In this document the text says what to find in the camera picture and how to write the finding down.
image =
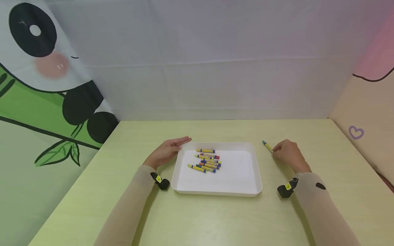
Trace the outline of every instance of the white tray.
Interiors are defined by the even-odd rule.
[[[199,172],[196,149],[215,150],[221,168],[216,172]],[[183,194],[254,197],[262,190],[255,148],[248,142],[190,142],[178,153],[171,181],[174,190]]]

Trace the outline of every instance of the sleeve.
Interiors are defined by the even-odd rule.
[[[355,234],[332,201],[322,179],[298,173],[294,193],[303,208],[316,246],[359,246]]]
[[[112,209],[94,246],[131,245],[154,180],[149,166],[140,166],[125,192]]]

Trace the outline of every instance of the left hand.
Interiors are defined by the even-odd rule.
[[[182,145],[190,141],[191,138],[187,136],[164,141],[148,156],[143,165],[157,170],[158,167],[172,160],[178,154],[178,151],[182,149]]]

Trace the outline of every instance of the panda eye patch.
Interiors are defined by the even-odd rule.
[[[11,35],[19,47],[34,57],[45,57],[55,48],[57,34],[51,18],[39,7],[21,3],[9,13]]]

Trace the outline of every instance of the yellow crayon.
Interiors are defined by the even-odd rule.
[[[215,150],[203,150],[203,149],[196,149],[197,152],[202,153],[215,153]]]
[[[200,164],[197,164],[196,166],[199,167],[199,168],[205,169],[205,170],[207,170],[207,171],[216,173],[216,169],[214,169],[214,168],[210,168],[210,167],[203,166],[203,165],[200,165]]]
[[[200,162],[199,165],[201,165],[201,166],[207,166],[207,167],[214,168],[214,169],[219,169],[218,166],[214,166],[214,165],[211,165],[211,164],[208,164],[208,163],[202,163],[202,162]]]
[[[272,150],[271,146],[269,146],[268,143],[267,143],[266,141],[263,140],[263,144],[264,144],[264,146],[267,148],[267,150],[268,150],[269,152],[273,153],[273,150]]]
[[[202,156],[202,155],[194,155],[195,157],[198,157],[198,158],[200,158],[200,159],[205,159],[205,158],[207,158],[207,159],[213,159],[212,157],[208,157],[208,156]]]
[[[219,164],[221,164],[221,161],[213,160],[213,159],[203,159],[203,161],[210,161],[210,162],[214,162],[214,163],[219,163]]]
[[[218,166],[218,167],[221,167],[221,164],[219,163],[215,163],[215,162],[211,162],[211,161],[203,161],[203,160],[201,160],[200,162],[202,162],[202,163],[206,163],[206,164],[209,164],[209,165],[212,165],[212,166]]]
[[[206,170],[204,170],[204,169],[202,169],[202,168],[199,168],[199,167],[197,167],[197,166],[193,166],[193,165],[189,165],[189,164],[188,164],[188,167],[191,167],[191,168],[193,168],[194,170],[197,170],[197,171],[206,173]]]
[[[212,157],[212,159],[220,159],[220,157],[218,155],[210,155],[210,154],[205,154],[205,153],[201,153],[200,155],[202,156],[207,156],[207,157]]]

